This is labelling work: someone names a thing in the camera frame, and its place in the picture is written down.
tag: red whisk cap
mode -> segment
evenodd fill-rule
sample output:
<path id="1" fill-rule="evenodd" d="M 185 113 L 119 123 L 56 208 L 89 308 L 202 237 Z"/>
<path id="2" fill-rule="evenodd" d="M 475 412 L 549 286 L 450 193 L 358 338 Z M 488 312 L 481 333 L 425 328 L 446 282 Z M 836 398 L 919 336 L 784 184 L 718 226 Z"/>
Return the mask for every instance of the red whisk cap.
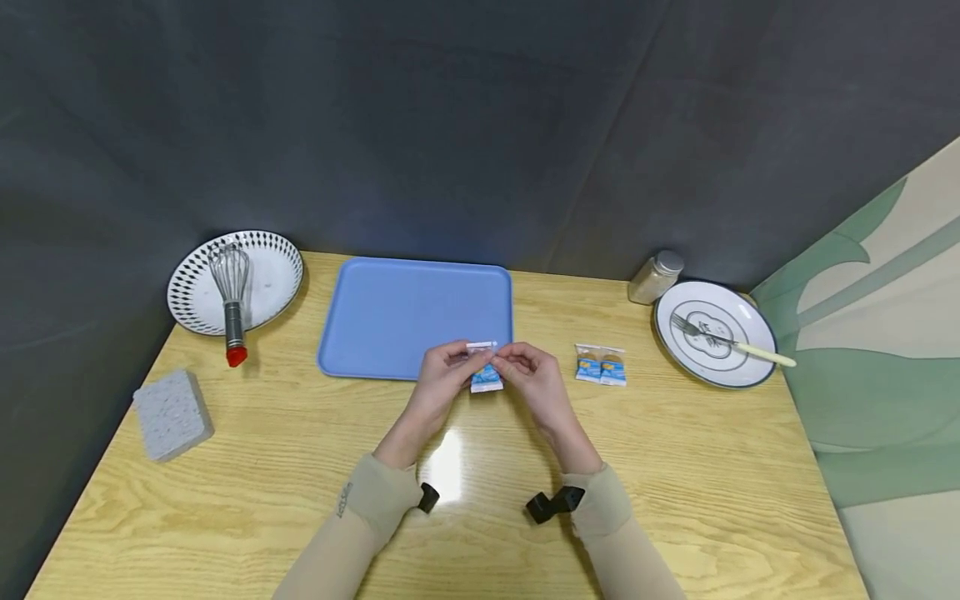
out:
<path id="1" fill-rule="evenodd" d="M 227 348 L 227 364 L 231 367 L 238 367 L 240 363 L 247 360 L 247 349 L 239 346 L 237 348 Z"/>

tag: glass shaker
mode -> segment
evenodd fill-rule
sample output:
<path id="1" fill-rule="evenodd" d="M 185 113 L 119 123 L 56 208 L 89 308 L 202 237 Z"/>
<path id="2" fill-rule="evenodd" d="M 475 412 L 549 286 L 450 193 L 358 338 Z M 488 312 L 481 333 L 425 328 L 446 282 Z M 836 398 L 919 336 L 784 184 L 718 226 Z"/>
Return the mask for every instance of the glass shaker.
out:
<path id="1" fill-rule="evenodd" d="M 657 252 L 640 267 L 627 285 L 627 298 L 637 304 L 653 304 L 677 282 L 683 269 L 684 260 L 676 252 Z"/>

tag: snack packet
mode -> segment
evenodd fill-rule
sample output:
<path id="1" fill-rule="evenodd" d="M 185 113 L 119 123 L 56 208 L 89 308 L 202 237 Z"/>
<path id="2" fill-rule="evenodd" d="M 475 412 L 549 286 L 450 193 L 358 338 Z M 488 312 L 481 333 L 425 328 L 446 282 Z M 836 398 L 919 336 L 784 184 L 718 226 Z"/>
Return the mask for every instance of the snack packet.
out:
<path id="1" fill-rule="evenodd" d="M 600 348 L 603 358 L 600 359 L 600 383 L 626 387 L 627 372 L 623 369 L 623 355 L 627 350 L 623 348 Z"/>
<path id="2" fill-rule="evenodd" d="M 589 344 L 574 344 L 577 348 L 577 374 L 581 381 L 600 383 L 600 348 Z"/>
<path id="3" fill-rule="evenodd" d="M 467 344 L 467 355 L 475 352 L 491 350 L 496 352 L 496 342 L 471 342 Z M 502 390 L 503 381 L 500 380 L 500 373 L 496 372 L 490 363 L 484 365 L 484 368 L 473 374 L 470 380 L 471 392 L 493 392 Z"/>

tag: wood grain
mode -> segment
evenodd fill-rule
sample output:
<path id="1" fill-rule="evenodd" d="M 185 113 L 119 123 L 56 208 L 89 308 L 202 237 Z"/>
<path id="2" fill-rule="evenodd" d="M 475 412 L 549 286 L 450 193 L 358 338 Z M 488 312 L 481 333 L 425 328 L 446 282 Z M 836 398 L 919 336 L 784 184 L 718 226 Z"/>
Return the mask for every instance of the wood grain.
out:
<path id="1" fill-rule="evenodd" d="M 304 254 L 300 294 L 250 333 L 241 369 L 224 364 L 222 339 L 174 328 L 147 381 L 195 373 L 216 433 L 154 464 L 130 411 L 29 598 L 270 596 L 412 389 L 317 369 L 346 259 Z M 691 599 L 866 598 L 779 373 L 752 390 L 710 388 L 665 356 L 625 282 L 513 277 L 516 337 L 569 366 L 584 427 Z M 626 348 L 628 387 L 574 381 L 575 342 Z M 597 595 L 568 525 L 525 520 L 524 503 L 558 476 L 509 392 L 458 398 L 420 474 L 441 504 L 408 515 L 361 597 Z"/>

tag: blue tray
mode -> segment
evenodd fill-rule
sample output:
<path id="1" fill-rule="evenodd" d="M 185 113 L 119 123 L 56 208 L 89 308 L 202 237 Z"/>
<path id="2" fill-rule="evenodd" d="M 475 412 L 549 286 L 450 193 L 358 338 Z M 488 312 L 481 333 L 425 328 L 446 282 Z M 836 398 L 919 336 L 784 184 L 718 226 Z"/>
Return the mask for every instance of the blue tray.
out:
<path id="1" fill-rule="evenodd" d="M 514 340 L 510 274 L 500 267 L 352 258 L 317 352 L 336 377 L 417 379 L 423 352 L 451 340 Z"/>

